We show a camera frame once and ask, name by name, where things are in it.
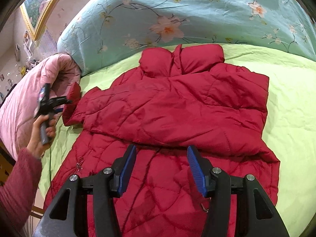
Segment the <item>left forearm maroon sleeve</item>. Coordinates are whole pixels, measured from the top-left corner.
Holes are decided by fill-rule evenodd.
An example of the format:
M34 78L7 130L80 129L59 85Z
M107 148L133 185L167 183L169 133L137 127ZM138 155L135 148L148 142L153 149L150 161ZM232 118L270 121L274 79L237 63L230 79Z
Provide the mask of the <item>left forearm maroon sleeve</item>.
M18 233L27 222L42 172L42 163L24 148L1 187L1 215Z

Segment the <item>person's left hand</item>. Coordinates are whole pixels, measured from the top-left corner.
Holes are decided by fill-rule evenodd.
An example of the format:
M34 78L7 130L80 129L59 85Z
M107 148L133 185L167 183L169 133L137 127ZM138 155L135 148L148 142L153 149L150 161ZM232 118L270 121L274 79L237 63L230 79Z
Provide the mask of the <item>person's left hand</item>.
M51 142L48 144L42 144L41 140L41 125L49 119L48 115L40 115L33 122L32 133L30 141L27 145L27 150L30 154L32 154L35 158L41 158L47 149L50 148ZM49 126L46 128L46 134L48 138L53 141L56 136L56 117L53 116L51 120L49 120Z

